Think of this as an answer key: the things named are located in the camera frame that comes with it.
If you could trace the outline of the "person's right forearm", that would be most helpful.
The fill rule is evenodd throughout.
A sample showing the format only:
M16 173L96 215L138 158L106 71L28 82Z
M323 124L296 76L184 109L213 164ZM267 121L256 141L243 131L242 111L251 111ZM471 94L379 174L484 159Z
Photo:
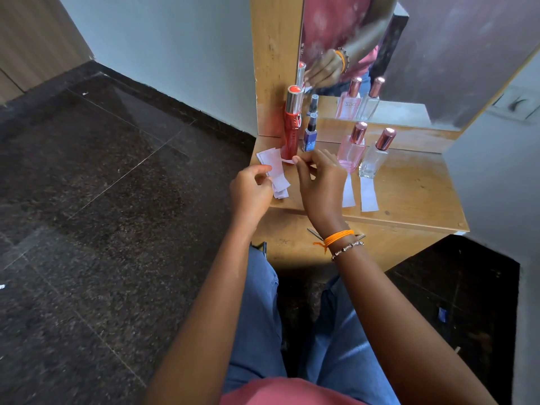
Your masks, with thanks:
M325 239L374 354L402 405L497 405L381 271L351 230Z

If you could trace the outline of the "wooden dressing table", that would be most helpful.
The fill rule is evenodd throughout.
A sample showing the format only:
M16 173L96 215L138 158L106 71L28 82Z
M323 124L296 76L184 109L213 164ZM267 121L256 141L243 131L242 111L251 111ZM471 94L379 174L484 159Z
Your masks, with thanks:
M258 118L258 136L251 159L255 164L259 163L258 152L282 143L286 90L294 78L293 55L298 52L296 56L300 57L304 0L250 0L249 3ZM394 127L397 138L389 147L388 160L374 177L379 210L361 211L358 172L352 175L356 205L343 209L350 227L356 233L366 234L361 241L383 271L448 235L469 232L442 156L465 127L455 130L368 122L366 144L373 145L386 127ZM267 259L276 271L309 271L309 267L319 267L322 271L322 265L330 261L329 251L325 255L322 246L314 244L320 240L307 231L313 227L303 209L296 167L284 166L284 171L291 183L287 189L289 197L272 200L252 243L264 247L266 242Z

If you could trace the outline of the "pink shirt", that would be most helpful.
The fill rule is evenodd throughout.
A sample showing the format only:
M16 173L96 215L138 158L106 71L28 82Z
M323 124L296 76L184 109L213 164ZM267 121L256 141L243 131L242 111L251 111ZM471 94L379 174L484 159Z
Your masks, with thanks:
M299 378L266 378L222 395L219 405L367 405Z

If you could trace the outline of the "person's right hand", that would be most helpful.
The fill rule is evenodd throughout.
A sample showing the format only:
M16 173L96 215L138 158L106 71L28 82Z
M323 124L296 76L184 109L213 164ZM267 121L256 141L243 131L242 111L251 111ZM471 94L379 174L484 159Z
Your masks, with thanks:
M299 182L304 210L314 230L326 239L348 230L342 216L342 194L347 178L346 170L336 155L327 149L314 149L297 156L313 156L313 180Z

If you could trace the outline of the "person's left hand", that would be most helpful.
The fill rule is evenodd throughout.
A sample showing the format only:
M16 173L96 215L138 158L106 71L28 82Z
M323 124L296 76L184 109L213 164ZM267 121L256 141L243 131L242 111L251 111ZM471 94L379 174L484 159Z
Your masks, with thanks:
M273 196L258 189L253 165L241 170L231 182L232 221L254 231L271 204Z

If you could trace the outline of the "white wall socket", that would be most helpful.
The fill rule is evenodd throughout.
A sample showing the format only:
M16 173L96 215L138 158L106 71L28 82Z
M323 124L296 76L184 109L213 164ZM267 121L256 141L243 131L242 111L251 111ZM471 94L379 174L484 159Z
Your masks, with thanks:
M540 90L509 85L487 107L487 112L521 123L540 123Z

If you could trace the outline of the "wall mirror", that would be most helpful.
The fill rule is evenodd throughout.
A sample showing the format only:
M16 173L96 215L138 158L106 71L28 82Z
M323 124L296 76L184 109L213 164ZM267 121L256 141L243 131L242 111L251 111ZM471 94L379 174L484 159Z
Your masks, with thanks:
M304 0L319 118L462 129L540 46L540 0Z

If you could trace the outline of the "tall red perfume bottle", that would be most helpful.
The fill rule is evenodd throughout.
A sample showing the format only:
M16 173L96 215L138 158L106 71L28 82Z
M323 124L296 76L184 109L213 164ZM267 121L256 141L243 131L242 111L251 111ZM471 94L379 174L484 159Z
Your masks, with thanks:
M287 89L287 97L283 113L284 132L282 135L281 158L292 162L298 153L299 134L301 129L302 88L292 85Z

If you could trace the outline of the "pink perfume bottle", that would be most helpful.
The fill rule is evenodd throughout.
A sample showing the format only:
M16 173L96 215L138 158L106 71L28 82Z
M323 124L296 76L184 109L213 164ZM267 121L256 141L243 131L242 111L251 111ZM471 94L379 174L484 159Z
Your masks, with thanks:
M357 122L350 133L343 138L337 159L340 165L352 175L357 172L362 159L362 156L366 150L365 134L368 128L366 122Z

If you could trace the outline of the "blue jeans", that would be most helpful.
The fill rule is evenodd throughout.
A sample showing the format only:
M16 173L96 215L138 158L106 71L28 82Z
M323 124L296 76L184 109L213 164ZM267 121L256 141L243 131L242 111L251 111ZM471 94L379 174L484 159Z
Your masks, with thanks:
M263 253L250 247L223 395L253 380L288 378L281 355L278 285L278 276ZM339 276L323 290L320 315L308 338L298 375L367 405L400 405Z

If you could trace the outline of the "bundle of white paper strips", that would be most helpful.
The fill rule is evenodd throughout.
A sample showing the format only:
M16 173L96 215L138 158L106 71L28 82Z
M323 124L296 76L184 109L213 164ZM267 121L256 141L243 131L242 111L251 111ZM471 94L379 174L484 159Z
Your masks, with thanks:
M284 199L288 197L287 189L291 184L285 177L280 149L269 148L257 153L256 157L260 164L269 165L272 168L269 172L267 172L267 176L272 178L274 198Z

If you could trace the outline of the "clear perfume bottle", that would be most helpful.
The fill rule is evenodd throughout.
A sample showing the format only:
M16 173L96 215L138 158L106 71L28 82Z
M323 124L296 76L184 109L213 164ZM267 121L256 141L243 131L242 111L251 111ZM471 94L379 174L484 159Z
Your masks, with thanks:
M388 149L396 136L395 129L385 128L378 140L370 145L359 167L359 177L373 179L380 167L387 160Z

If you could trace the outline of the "white paper strip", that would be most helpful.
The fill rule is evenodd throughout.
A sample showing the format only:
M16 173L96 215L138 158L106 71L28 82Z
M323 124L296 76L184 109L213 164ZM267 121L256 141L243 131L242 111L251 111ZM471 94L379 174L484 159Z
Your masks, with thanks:
M356 205L354 190L352 185L352 177L350 173L347 174L347 178L343 187L342 194L342 208L354 207Z
M374 179L360 177L361 211L363 213L376 212L379 210L374 186Z

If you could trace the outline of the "small blue perfume bottle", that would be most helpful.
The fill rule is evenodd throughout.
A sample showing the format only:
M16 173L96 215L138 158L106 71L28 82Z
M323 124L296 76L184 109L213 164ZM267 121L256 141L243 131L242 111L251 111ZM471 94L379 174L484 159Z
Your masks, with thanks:
M316 112L309 114L308 125L303 135L303 146L302 146L303 152L310 152L315 149L316 139L318 136L318 132L316 128L317 120L318 120L318 114Z

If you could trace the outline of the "person's left forearm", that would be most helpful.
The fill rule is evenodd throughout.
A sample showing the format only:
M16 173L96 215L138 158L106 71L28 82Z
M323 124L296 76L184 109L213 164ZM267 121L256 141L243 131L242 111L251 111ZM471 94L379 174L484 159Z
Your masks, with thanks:
M218 405L231 358L256 224L234 218L143 405Z

